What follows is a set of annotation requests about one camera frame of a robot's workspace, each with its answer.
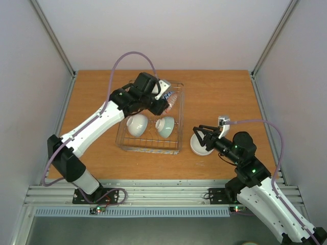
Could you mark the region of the teal patterned bowl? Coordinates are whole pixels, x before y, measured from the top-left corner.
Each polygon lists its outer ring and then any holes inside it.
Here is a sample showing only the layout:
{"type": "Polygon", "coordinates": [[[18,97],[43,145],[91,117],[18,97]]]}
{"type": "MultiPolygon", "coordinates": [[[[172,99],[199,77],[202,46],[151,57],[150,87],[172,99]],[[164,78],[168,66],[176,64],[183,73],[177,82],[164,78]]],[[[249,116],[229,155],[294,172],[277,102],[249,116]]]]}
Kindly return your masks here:
{"type": "Polygon", "coordinates": [[[166,139],[171,135],[174,129],[174,124],[175,124],[174,118],[170,116],[166,116],[156,121],[155,128],[159,133],[159,135],[162,138],[166,139]]]}

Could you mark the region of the white ceramic bowl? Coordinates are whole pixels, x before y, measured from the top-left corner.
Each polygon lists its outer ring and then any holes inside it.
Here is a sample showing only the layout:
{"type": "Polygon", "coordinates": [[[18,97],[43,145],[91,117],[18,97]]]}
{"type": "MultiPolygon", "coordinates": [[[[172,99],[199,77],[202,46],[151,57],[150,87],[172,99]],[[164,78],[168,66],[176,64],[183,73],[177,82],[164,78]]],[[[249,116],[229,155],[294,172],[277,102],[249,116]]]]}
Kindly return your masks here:
{"type": "Polygon", "coordinates": [[[128,118],[126,125],[132,136],[140,137],[147,128],[148,118],[142,114],[133,115],[128,118]]]}

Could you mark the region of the metal wire dish rack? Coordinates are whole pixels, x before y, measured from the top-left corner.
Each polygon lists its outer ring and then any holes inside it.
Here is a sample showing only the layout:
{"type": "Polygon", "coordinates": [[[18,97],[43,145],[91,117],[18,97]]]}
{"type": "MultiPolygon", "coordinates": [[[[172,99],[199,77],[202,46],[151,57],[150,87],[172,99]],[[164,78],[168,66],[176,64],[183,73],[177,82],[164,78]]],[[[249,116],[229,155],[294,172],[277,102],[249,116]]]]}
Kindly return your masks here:
{"type": "Polygon", "coordinates": [[[175,104],[167,114],[155,116],[149,111],[141,112],[141,114],[148,119],[148,125],[141,136],[136,137],[128,132],[128,119],[124,119],[120,122],[115,140],[119,148],[125,151],[172,155],[176,155],[180,152],[182,148],[184,85],[172,81],[169,95],[175,100],[175,104]],[[174,128],[168,138],[161,137],[158,130],[155,128],[157,120],[165,116],[174,118],[174,128]]]}

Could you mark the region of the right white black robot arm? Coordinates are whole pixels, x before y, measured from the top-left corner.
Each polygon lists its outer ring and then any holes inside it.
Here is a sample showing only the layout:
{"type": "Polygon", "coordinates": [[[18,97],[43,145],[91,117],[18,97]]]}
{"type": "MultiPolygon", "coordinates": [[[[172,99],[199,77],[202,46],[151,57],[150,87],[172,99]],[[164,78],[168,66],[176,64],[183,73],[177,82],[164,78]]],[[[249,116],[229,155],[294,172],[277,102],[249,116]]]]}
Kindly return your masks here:
{"type": "Polygon", "coordinates": [[[235,167],[236,177],[225,184],[231,204],[247,207],[274,234],[280,244],[323,244],[326,230],[311,224],[272,181],[270,171],[255,156],[256,145],[245,131],[232,140],[217,127],[199,125],[193,131],[201,146],[216,150],[235,167]]]}

